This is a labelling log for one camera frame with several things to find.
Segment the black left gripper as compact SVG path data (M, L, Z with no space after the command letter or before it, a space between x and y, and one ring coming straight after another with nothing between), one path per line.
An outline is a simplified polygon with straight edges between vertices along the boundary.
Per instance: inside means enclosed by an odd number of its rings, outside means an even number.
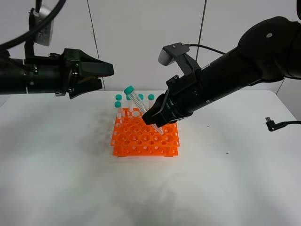
M61 55L55 57L59 67L59 85L56 97L69 94L70 99L80 95L101 90L102 81L98 78L114 74L113 65L89 56L79 49L66 48ZM80 74L94 79L79 83Z

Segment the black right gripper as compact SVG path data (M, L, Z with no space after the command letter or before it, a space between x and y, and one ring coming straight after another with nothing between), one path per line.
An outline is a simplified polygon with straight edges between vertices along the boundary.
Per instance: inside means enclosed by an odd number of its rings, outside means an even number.
M146 125L156 124L162 127L174 121L187 118L194 111L210 104L209 80L212 72L209 69L198 69L189 75L170 78L166 84L168 90L161 94L154 105L142 116Z

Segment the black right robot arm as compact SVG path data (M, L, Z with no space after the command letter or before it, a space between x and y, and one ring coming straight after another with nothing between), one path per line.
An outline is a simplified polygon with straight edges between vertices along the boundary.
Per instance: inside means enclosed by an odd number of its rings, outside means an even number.
M146 124L162 127L244 87L301 77L301 25L284 17L250 28L238 46L206 67L188 55L188 44L164 46L158 61L177 63L183 76L167 81L167 91L143 115Z

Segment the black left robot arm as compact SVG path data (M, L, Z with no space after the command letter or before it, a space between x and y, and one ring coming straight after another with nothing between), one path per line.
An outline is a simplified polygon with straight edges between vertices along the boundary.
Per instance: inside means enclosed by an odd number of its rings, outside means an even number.
M79 49L66 48L60 54L27 56L26 59L4 57L0 61L0 93L52 93L70 99L101 90L102 77L114 74L113 65L95 59Z

